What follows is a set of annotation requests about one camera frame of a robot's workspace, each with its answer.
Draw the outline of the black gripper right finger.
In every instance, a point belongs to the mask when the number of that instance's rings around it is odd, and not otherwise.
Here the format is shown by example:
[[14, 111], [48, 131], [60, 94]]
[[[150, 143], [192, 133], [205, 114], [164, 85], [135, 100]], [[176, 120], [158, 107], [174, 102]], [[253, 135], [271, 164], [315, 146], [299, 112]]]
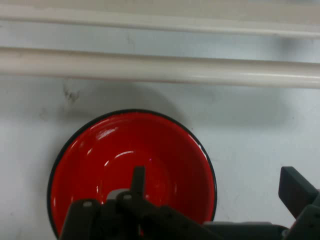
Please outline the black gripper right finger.
[[320, 191], [294, 167], [280, 170], [278, 196], [295, 222], [284, 235], [285, 240], [318, 240], [320, 238]]

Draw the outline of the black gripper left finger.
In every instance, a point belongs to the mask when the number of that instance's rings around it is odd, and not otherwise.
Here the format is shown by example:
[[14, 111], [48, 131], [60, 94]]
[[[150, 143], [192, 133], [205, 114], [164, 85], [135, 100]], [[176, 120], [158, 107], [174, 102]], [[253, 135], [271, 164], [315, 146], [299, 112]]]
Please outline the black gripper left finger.
[[60, 240], [218, 240], [220, 236], [168, 206], [144, 198], [145, 168], [135, 167], [130, 189], [104, 204], [95, 199], [73, 202]]

